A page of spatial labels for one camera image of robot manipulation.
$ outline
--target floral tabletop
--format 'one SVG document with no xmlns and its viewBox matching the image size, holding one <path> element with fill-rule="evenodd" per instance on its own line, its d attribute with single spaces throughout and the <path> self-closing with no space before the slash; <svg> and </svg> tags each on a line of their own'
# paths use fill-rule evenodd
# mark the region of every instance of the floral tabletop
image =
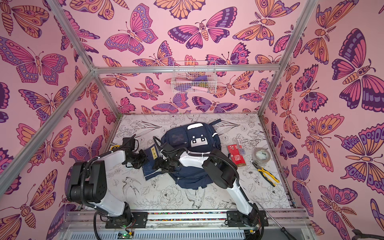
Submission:
<svg viewBox="0 0 384 240">
<path fill-rule="evenodd" d="M 192 122 L 210 123 L 216 119 L 222 120 L 214 128 L 219 134 L 224 154 L 228 154 L 226 146 L 235 144 L 236 138 L 243 142 L 247 165 L 239 167 L 238 172 L 240 185 L 248 198 L 251 201 L 256 199 L 265 208 L 290 208 L 282 183 L 272 187 L 251 164 L 255 147 L 268 149 L 256 114 L 127 115 L 123 117 L 113 143 L 121 144 L 123 137 L 136 134 L 140 149 L 146 149 L 154 144 L 153 136 L 161 138 L 169 129 Z M 264 168 L 280 180 L 273 159 Z M 111 193 L 129 203 L 131 209 L 236 208 L 228 192 L 215 184 L 198 190 L 182 189 L 168 174 L 146 181 L 142 169 L 128 169 L 121 164 L 107 170 L 107 183 Z"/>
</svg>

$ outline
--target screwdriver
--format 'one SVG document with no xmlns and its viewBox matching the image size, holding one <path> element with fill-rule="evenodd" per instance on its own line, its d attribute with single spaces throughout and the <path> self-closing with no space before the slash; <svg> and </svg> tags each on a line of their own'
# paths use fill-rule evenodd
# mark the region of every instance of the screwdriver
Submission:
<svg viewBox="0 0 384 240">
<path fill-rule="evenodd" d="M 289 239 L 289 240 L 297 240 L 294 236 L 292 236 L 286 229 L 285 229 L 285 227 L 281 227 L 280 226 L 280 224 L 278 223 L 278 222 L 276 222 L 276 220 L 271 216 L 271 214 L 269 214 L 269 212 L 267 212 L 266 210 L 265 210 L 265 208 L 263 208 L 263 206 L 258 202 L 258 201 L 256 201 L 255 200 L 255 202 L 257 202 L 257 204 L 259 205 L 259 206 L 261 206 L 262 207 L 262 209 L 270 216 L 270 218 L 280 227 L 280 231 L 282 231 L 284 234 L 285 234 L 285 236 Z"/>
</svg>

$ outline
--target screwdriver handle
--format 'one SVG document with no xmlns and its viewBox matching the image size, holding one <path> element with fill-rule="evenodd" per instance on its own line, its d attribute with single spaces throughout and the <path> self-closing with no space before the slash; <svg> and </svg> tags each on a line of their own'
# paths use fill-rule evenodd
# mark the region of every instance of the screwdriver handle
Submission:
<svg viewBox="0 0 384 240">
<path fill-rule="evenodd" d="M 282 227 L 282 228 L 280 229 L 280 231 L 282 231 L 282 232 L 285 234 L 285 236 L 288 238 L 288 240 L 297 240 L 294 236 L 292 236 L 292 235 L 285 229 L 285 227 Z"/>
</svg>

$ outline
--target backpack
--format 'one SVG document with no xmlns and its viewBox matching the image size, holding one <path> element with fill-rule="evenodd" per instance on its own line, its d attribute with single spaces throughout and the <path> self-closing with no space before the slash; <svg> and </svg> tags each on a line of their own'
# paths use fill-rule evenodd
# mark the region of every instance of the backpack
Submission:
<svg viewBox="0 0 384 240">
<path fill-rule="evenodd" d="M 192 152 L 210 152 L 215 148 L 221 150 L 220 138 L 212 126 L 219 122 L 221 119 L 210 124 L 195 122 L 172 128 L 161 137 L 161 141 L 169 143 L 175 149 L 186 147 Z M 169 173 L 169 175 L 176 184 L 185 189 L 197 190 L 199 187 L 205 188 L 207 184 L 213 183 L 207 172 L 198 167 L 179 166 L 176 167 L 174 173 Z"/>
</svg>

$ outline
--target red box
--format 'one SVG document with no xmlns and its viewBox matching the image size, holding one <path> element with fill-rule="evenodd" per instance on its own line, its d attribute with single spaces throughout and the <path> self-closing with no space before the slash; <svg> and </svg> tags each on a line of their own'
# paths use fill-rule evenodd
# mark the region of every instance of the red box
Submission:
<svg viewBox="0 0 384 240">
<path fill-rule="evenodd" d="M 238 167 L 246 165 L 243 156 L 241 156 L 239 153 L 239 149 L 237 148 L 237 144 L 228 145 L 227 148 L 228 148 L 229 153 L 231 154 L 232 162 L 234 162 Z"/>
</svg>

